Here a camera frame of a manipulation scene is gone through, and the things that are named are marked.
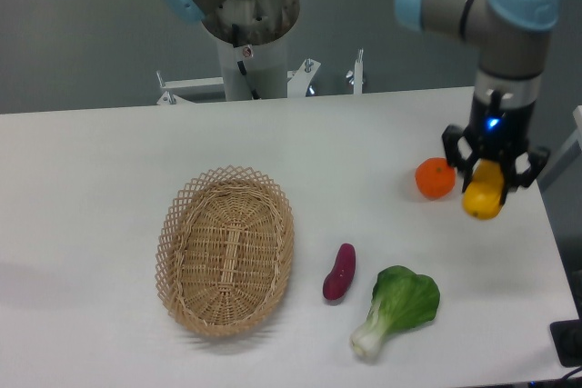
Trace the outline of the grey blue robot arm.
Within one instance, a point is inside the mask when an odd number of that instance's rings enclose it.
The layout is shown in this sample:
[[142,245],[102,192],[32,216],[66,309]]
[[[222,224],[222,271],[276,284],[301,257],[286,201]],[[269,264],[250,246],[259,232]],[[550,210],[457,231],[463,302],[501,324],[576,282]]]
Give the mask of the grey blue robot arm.
[[[289,96],[280,44],[296,25],[298,0],[163,0],[187,23],[201,23],[226,51],[230,100]],[[464,204],[503,204],[530,186],[549,152],[527,137],[559,0],[394,0],[396,20],[418,32],[455,37],[479,49],[468,124],[442,135],[447,163],[463,176]]]

